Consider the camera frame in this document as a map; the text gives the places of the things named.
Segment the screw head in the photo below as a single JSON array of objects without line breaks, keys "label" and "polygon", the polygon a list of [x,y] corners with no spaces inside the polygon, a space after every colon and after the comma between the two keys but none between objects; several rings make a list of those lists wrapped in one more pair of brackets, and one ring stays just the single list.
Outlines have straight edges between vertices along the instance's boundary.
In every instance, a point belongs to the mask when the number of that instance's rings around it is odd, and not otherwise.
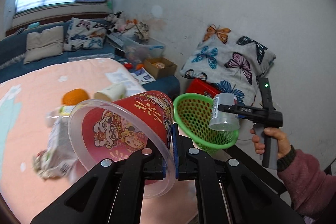
[{"label": "screw head", "polygon": [[103,167],[109,167],[112,164],[112,161],[110,159],[104,159],[101,161],[101,166]]},{"label": "screw head", "polygon": [[199,153],[199,150],[196,147],[189,148],[188,151],[191,155],[196,155]]},{"label": "screw head", "polygon": [[239,164],[239,161],[236,159],[229,159],[228,162],[231,166],[237,166]]},{"label": "screw head", "polygon": [[144,148],[141,151],[141,153],[144,154],[144,155],[150,155],[152,153],[152,150],[150,148]]}]

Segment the pink blanket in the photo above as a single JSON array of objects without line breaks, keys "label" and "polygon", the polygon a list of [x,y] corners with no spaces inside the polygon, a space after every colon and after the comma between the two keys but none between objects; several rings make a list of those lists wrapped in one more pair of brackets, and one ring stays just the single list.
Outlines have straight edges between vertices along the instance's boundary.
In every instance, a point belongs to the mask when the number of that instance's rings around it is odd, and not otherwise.
[{"label": "pink blanket", "polygon": [[[93,94],[111,85],[105,73],[128,71],[111,59],[53,65],[0,85],[0,191],[22,224],[69,188],[67,179],[42,180],[32,169],[32,156],[47,146],[47,112],[76,88]],[[139,92],[144,91],[138,85]],[[166,195],[143,204],[141,223],[186,223],[197,213],[193,182],[176,183]]]}]

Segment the red box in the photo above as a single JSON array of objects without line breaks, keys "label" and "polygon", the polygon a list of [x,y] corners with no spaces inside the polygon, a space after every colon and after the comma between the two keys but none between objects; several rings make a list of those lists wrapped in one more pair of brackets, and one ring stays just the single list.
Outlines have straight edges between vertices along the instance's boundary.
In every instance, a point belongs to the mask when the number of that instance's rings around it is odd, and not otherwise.
[{"label": "red box", "polygon": [[198,93],[213,98],[215,95],[222,92],[205,81],[195,78],[187,88],[186,93]]}]

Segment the cardboard box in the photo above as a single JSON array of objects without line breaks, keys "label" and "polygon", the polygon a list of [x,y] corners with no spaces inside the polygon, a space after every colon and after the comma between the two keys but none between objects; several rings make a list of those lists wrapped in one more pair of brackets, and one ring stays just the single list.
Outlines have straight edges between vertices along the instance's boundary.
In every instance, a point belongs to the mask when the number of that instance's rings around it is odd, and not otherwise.
[{"label": "cardboard box", "polygon": [[[156,66],[153,65],[156,62],[163,63],[165,65],[165,68],[163,69],[157,68]],[[173,62],[170,62],[168,59],[165,59],[164,57],[146,59],[143,65],[145,67],[145,70],[155,79],[160,79],[163,77],[174,75],[177,69],[177,66]]]}]

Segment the red toy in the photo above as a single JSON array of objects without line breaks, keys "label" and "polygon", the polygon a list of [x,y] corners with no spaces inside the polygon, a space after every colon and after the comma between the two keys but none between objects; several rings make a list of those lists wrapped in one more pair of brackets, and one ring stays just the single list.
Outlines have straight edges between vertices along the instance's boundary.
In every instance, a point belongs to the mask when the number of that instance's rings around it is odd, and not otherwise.
[{"label": "red toy", "polygon": [[125,67],[126,69],[133,69],[133,65],[132,65],[131,63],[128,63],[128,62],[125,62],[125,63],[124,63],[124,67]]},{"label": "red toy", "polygon": [[214,88],[213,86],[209,85],[205,81],[202,81],[198,78],[195,78],[190,86],[186,90],[187,93],[198,93],[210,98],[213,98],[216,94],[222,93],[218,89]]}]

